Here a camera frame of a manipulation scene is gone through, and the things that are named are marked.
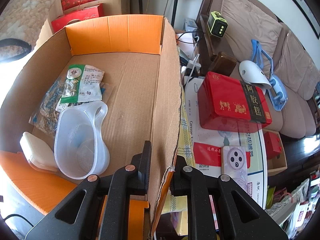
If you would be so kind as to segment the clear plastic measuring cup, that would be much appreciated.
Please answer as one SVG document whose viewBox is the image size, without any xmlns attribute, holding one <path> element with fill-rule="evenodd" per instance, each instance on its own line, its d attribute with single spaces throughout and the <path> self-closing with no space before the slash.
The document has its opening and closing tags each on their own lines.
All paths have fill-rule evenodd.
<svg viewBox="0 0 320 240">
<path fill-rule="evenodd" d="M 65 108 L 59 115 L 54 157 L 60 171 L 74 180 L 101 175 L 110 163 L 102 137 L 108 106 L 102 101 Z"/>
</svg>

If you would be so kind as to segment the large cardboard box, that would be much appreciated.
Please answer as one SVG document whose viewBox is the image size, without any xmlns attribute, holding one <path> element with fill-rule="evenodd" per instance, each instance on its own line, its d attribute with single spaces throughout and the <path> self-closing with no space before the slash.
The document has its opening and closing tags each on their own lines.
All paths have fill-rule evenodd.
<svg viewBox="0 0 320 240">
<path fill-rule="evenodd" d="M 177 154 L 182 102 L 175 31 L 163 16 L 94 18 L 67 25 L 48 39 L 23 66 L 1 105 L 1 171 L 43 214 L 74 189 L 70 179 L 33 169 L 20 147 L 24 132 L 53 146 L 29 119 L 72 64 L 103 70 L 103 82 L 114 86 L 102 125 L 111 157 L 105 174 L 125 166 L 151 141 L 148 201 L 155 229 Z"/>
</svg>

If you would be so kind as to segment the cream fluffy mitten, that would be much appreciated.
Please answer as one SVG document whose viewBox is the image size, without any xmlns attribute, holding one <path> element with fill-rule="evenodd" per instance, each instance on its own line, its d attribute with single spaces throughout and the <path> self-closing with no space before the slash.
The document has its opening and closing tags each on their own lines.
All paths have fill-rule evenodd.
<svg viewBox="0 0 320 240">
<path fill-rule="evenodd" d="M 56 0 L 9 0 L 1 12 L 1 63 L 19 60 L 36 46 Z"/>
</svg>

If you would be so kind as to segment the white fan carton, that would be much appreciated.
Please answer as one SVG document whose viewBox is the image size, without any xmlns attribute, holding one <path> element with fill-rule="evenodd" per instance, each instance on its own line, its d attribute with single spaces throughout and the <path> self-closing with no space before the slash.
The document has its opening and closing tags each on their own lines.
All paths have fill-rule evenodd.
<svg viewBox="0 0 320 240">
<path fill-rule="evenodd" d="M 267 159 L 262 130 L 241 133 L 204 129 L 200 125 L 198 90 L 202 79 L 193 78 L 185 88 L 185 104 L 193 145 L 193 167 L 203 174 L 232 177 L 263 209 L 267 200 Z"/>
</svg>

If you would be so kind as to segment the pink patterned smartphone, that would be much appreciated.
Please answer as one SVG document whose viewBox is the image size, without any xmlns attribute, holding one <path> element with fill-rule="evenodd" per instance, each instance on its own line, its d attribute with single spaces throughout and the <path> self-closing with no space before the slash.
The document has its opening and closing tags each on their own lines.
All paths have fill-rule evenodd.
<svg viewBox="0 0 320 240">
<path fill-rule="evenodd" d="M 222 174 L 230 176 L 247 192 L 247 159 L 242 146 L 223 146 L 221 153 Z"/>
</svg>

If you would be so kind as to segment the red tin box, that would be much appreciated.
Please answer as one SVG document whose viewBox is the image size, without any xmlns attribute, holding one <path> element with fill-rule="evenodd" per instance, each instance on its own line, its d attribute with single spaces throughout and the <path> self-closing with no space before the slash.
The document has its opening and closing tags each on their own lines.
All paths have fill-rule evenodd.
<svg viewBox="0 0 320 240">
<path fill-rule="evenodd" d="M 272 124 L 263 91 L 244 81 L 208 72 L 197 98 L 204 129 L 254 133 Z"/>
</svg>

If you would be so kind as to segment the white soap box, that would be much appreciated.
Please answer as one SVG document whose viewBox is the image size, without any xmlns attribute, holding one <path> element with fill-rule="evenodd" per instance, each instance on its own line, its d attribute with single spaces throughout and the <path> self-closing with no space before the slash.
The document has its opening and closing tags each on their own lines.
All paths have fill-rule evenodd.
<svg viewBox="0 0 320 240">
<path fill-rule="evenodd" d="M 22 152 L 29 165 L 42 172 L 57 172 L 54 153 L 49 145 L 29 132 L 24 132 L 20 139 Z"/>
</svg>

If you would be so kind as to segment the green white seed packet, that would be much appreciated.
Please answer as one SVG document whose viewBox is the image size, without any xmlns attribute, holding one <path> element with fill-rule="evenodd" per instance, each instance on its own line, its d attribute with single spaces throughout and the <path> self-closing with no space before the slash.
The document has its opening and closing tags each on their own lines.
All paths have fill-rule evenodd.
<svg viewBox="0 0 320 240">
<path fill-rule="evenodd" d="M 68 67 L 61 103 L 83 103 L 102 100 L 100 83 L 105 72 L 87 64 Z"/>
</svg>

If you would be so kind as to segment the zip bag of dried herbs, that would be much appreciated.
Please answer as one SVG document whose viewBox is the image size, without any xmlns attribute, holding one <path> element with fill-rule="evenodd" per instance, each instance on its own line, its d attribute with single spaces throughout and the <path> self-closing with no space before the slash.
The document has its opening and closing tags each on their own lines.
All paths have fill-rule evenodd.
<svg viewBox="0 0 320 240">
<path fill-rule="evenodd" d="M 37 129 L 55 137 L 57 122 L 60 113 L 67 107 L 81 105 L 83 103 L 61 103 L 61 96 L 64 89 L 66 77 L 58 77 L 54 84 L 48 89 L 43 97 L 40 106 L 33 112 L 29 119 L 29 123 L 34 125 Z M 107 101 L 110 97 L 114 86 L 110 83 L 100 83 L 102 93 L 102 100 Z"/>
</svg>

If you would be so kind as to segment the white power strip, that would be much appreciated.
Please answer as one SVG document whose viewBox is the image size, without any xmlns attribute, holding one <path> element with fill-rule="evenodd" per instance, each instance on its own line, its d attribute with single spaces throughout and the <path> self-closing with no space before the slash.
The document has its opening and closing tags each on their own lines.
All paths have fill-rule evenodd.
<svg viewBox="0 0 320 240">
<path fill-rule="evenodd" d="M 187 69 L 195 69 L 198 72 L 201 68 L 201 64 L 194 60 L 189 60 L 186 66 Z"/>
</svg>

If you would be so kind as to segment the brown wooden box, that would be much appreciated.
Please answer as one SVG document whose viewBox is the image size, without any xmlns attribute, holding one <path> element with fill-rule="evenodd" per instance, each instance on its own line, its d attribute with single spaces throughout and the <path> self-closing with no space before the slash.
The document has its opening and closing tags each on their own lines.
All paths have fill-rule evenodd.
<svg viewBox="0 0 320 240">
<path fill-rule="evenodd" d="M 215 72 L 224 76 L 230 76 L 236 67 L 237 59 L 225 52 L 219 52 L 210 67 L 209 72 Z"/>
</svg>

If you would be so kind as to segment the white curved plastic device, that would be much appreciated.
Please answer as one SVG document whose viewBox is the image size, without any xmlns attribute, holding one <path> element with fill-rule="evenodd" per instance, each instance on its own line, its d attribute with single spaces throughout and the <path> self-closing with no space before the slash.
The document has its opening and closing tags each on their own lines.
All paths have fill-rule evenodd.
<svg viewBox="0 0 320 240">
<path fill-rule="evenodd" d="M 260 89 L 270 89 L 271 84 L 261 68 L 254 62 L 245 60 L 239 64 L 239 73 L 244 82 Z"/>
</svg>

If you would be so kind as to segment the brown sofa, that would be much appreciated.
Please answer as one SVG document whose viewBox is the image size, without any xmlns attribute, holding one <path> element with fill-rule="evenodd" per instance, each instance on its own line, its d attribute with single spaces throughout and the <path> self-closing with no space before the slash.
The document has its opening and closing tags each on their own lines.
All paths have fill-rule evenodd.
<svg viewBox="0 0 320 240">
<path fill-rule="evenodd" d="M 316 133 L 308 102 L 319 82 L 319 70 L 291 29 L 258 0 L 202 0 L 197 24 L 201 73 L 225 74 L 271 84 L 266 101 L 270 130 L 300 139 Z"/>
</svg>

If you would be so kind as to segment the green black cube device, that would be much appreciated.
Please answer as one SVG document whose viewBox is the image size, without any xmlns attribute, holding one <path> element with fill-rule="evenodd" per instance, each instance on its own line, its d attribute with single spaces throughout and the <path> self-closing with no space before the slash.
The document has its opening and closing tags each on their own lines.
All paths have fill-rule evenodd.
<svg viewBox="0 0 320 240">
<path fill-rule="evenodd" d="M 208 29 L 211 35 L 222 38 L 228 27 L 227 21 L 218 11 L 210 12 L 207 21 Z"/>
</svg>

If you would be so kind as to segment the red Ferrero gift box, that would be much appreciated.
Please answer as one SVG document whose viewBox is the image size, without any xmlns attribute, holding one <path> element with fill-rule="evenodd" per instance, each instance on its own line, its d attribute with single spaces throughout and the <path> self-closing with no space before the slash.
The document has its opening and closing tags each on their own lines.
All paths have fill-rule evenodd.
<svg viewBox="0 0 320 240">
<path fill-rule="evenodd" d="M 99 18 L 104 16 L 103 5 L 98 4 L 93 7 L 85 8 L 82 10 L 73 11 L 69 14 L 58 17 L 51 22 L 54 33 L 63 29 L 66 25 L 89 20 L 92 18 Z"/>
</svg>

